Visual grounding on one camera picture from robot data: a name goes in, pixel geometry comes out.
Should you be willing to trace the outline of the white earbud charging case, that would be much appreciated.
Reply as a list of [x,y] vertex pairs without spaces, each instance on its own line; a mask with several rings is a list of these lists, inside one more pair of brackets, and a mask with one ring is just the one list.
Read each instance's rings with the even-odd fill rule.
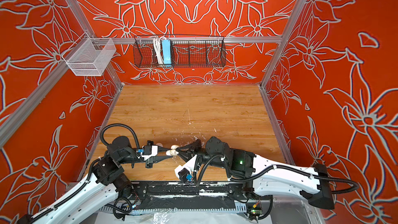
[[167,156],[178,156],[179,152],[177,151],[177,149],[179,148],[179,145],[172,145],[171,148],[169,150],[166,151],[166,155]]

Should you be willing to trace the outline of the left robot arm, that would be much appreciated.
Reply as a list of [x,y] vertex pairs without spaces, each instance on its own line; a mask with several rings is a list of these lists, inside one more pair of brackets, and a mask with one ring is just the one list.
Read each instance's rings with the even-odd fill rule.
[[[104,133],[113,127],[129,130],[136,147],[131,146],[126,136],[119,136],[112,143],[106,142]],[[19,224],[78,224],[104,206],[111,207],[118,217],[127,215],[133,209],[129,198],[135,190],[122,165],[145,163],[152,166],[173,155],[171,149],[157,146],[152,141],[140,146],[134,130],[122,123],[107,125],[99,137],[107,150],[104,156],[90,164],[87,175],[44,210],[35,215],[24,215],[17,221]]]

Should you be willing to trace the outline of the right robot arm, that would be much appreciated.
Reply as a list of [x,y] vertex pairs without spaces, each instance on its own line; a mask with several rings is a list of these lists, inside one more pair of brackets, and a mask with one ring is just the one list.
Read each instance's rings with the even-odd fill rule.
[[215,136],[204,145],[200,140],[183,147],[174,145],[167,154],[185,161],[175,169],[182,182],[191,181],[198,186],[208,167],[218,167],[225,169],[228,181],[243,184],[254,195],[297,197],[320,209],[334,209],[334,195],[359,189],[359,184],[353,180],[331,177],[323,164],[297,167],[276,162],[231,148]]

